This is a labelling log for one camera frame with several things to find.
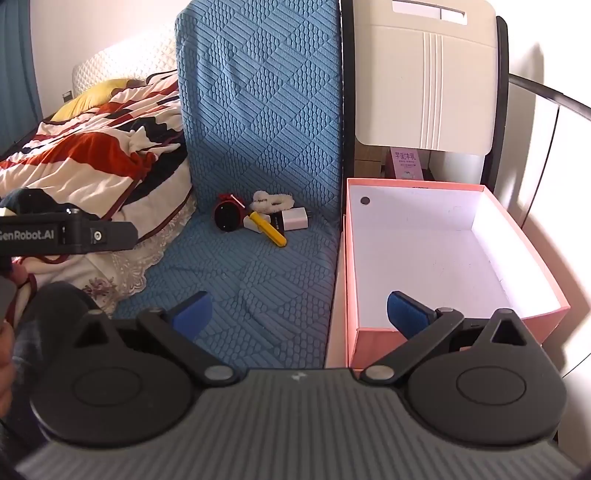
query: yellow handle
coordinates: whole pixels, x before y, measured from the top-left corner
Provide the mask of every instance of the yellow handle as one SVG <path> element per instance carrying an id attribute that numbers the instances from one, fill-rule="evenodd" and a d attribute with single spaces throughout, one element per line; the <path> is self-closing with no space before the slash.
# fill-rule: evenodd
<path id="1" fill-rule="evenodd" d="M 259 229 L 278 247 L 284 247 L 287 245 L 287 238 L 281 235 L 277 229 L 275 229 L 275 227 L 273 227 L 258 213 L 252 212 L 249 217 L 253 222 L 255 222 L 256 226 L 259 227 Z"/>

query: open cardboard box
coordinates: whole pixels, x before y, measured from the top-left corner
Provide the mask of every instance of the open cardboard box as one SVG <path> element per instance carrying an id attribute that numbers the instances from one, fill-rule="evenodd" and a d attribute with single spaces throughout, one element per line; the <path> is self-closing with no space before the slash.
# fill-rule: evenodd
<path id="1" fill-rule="evenodd" d="M 349 367 L 366 368 L 405 342 L 386 311 L 394 290 L 467 318 L 512 308 L 540 343 L 569 310 L 538 252 L 483 185 L 348 179 L 347 188 Z"/>

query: white quilted headboard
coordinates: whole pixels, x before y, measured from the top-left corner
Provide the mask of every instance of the white quilted headboard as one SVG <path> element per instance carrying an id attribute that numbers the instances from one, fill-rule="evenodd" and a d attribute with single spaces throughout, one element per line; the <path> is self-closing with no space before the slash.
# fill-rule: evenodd
<path id="1" fill-rule="evenodd" d="M 109 79 L 144 80 L 177 67 L 174 24 L 128 38 L 79 63 L 72 71 L 74 96 Z"/>

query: person's hand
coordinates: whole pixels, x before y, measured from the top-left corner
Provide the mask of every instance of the person's hand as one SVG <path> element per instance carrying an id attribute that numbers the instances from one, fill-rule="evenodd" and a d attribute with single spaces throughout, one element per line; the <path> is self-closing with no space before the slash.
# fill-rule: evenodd
<path id="1" fill-rule="evenodd" d="M 12 262 L 12 272 L 8 276 L 10 280 L 12 280 L 17 287 L 22 287 L 22 285 L 27 281 L 29 278 L 29 273 L 27 269 L 18 262 Z"/>
<path id="2" fill-rule="evenodd" d="M 12 363 L 12 350 L 14 349 L 14 332 L 12 326 L 4 321 L 0 326 L 0 417 L 10 410 L 12 403 L 12 382 L 14 382 L 15 369 Z"/>

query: yellow screwdriver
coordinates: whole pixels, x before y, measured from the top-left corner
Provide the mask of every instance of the yellow screwdriver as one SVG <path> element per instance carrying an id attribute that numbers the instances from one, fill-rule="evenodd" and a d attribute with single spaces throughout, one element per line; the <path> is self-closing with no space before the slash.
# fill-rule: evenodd
<path id="1" fill-rule="evenodd" d="M 274 244 L 278 247 L 284 247 L 287 245 L 287 238 L 281 235 L 275 227 L 273 227 L 269 222 L 267 222 L 262 216 L 258 214 L 258 212 L 254 212 L 253 210 L 247 209 L 243 203 L 238 200 L 234 195 L 230 195 L 232 199 L 240 205 L 246 211 L 246 215 L 250 220 L 255 222 L 256 226 L 259 227 L 261 232 L 263 232 L 267 237 L 269 237 Z"/>

